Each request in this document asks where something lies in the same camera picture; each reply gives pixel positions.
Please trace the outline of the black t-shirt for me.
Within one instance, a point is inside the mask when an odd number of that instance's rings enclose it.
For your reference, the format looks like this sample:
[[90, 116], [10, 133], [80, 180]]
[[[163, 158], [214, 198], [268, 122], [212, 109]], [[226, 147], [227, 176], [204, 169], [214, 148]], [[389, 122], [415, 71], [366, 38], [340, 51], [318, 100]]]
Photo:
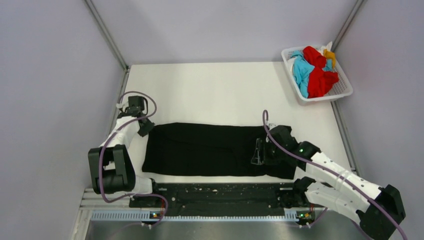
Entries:
[[263, 126], [227, 126], [196, 123], [157, 125], [148, 134], [142, 171], [170, 176], [257, 177], [293, 179], [295, 167], [251, 163]]

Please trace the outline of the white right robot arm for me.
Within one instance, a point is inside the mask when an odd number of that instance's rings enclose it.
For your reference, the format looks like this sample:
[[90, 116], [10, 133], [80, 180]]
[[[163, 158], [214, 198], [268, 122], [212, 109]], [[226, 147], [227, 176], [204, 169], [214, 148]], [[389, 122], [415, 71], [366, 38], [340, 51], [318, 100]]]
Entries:
[[252, 164], [276, 170], [288, 164], [306, 173], [278, 194], [284, 208], [323, 206], [354, 222], [373, 240], [388, 240], [406, 218], [400, 191], [369, 182], [330, 159], [317, 146], [297, 142], [291, 127], [265, 124]]

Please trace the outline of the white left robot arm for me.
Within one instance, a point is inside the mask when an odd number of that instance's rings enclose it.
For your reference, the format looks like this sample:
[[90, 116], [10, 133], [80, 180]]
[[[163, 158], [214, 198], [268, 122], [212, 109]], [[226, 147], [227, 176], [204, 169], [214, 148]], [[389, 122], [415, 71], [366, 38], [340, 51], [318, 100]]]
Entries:
[[155, 124], [148, 119], [148, 101], [144, 96], [133, 95], [126, 103], [118, 103], [121, 111], [115, 127], [107, 139], [88, 152], [92, 188], [96, 194], [118, 192], [141, 194], [149, 207], [160, 202], [159, 191], [153, 188], [151, 178], [136, 175], [128, 148], [136, 135], [145, 137]]

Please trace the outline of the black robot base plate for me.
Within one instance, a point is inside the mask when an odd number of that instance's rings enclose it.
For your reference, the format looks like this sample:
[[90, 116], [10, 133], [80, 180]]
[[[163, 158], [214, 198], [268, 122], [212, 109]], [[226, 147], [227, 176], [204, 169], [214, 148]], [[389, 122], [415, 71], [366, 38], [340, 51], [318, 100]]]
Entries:
[[279, 217], [310, 203], [293, 183], [158, 183], [153, 192], [135, 196], [131, 208], [160, 208], [167, 217]]

